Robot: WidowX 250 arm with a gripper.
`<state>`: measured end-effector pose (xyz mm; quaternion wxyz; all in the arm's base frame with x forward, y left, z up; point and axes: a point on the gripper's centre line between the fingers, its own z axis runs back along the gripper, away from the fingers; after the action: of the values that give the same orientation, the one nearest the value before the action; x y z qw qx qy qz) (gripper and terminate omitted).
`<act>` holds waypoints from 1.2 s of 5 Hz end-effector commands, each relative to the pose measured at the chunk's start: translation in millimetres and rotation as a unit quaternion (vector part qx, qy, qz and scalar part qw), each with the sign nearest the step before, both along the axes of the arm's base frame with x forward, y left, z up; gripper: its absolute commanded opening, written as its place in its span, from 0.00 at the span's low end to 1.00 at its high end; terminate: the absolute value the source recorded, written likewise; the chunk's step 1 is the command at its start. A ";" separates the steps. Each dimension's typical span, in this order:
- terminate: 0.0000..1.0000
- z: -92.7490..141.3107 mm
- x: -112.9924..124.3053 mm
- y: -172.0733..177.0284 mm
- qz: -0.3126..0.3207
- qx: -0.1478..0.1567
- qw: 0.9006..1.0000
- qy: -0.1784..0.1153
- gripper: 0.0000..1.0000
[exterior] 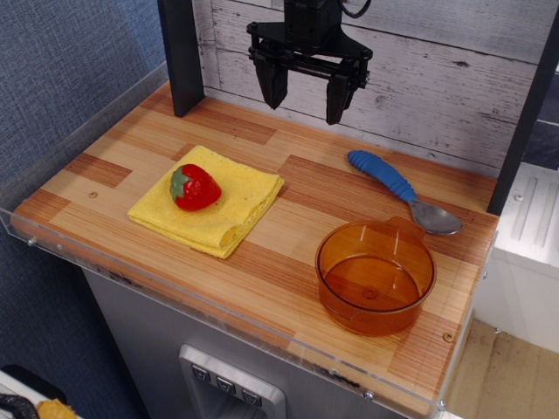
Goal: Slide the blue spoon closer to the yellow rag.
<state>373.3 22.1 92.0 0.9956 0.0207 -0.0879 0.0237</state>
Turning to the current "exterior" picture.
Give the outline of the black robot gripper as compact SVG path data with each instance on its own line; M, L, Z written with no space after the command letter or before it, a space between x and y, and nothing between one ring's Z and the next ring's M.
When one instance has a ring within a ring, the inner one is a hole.
M372 59L370 48L344 33L342 18L361 17L370 2L357 12L342 1L285 1L283 6L281 22L251 22L246 27L263 99L271 109L280 106L290 71L328 79L326 121L337 124L357 88L366 86Z

